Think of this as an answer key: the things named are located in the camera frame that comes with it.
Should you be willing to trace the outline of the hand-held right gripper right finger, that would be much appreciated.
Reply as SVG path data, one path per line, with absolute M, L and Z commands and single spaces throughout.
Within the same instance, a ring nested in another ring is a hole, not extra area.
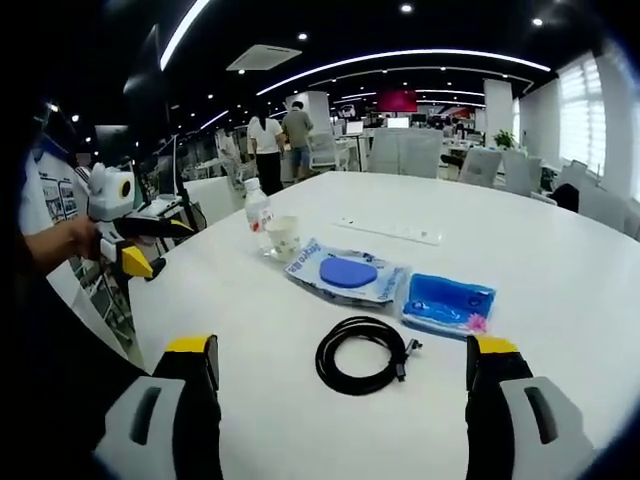
M 506 339 L 469 336 L 468 479 L 573 479 L 594 447 L 580 409 Z

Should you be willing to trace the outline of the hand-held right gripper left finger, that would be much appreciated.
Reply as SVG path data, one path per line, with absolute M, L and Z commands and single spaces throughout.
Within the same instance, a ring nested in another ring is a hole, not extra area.
M 96 456 L 116 479 L 221 479 L 218 337 L 183 337 L 105 415 Z

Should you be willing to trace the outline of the person's left hand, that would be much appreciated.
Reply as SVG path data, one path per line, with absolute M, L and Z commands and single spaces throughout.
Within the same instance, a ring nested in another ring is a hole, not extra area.
M 100 235 L 96 223 L 86 215 L 66 221 L 68 245 L 72 255 L 97 261 L 100 258 Z

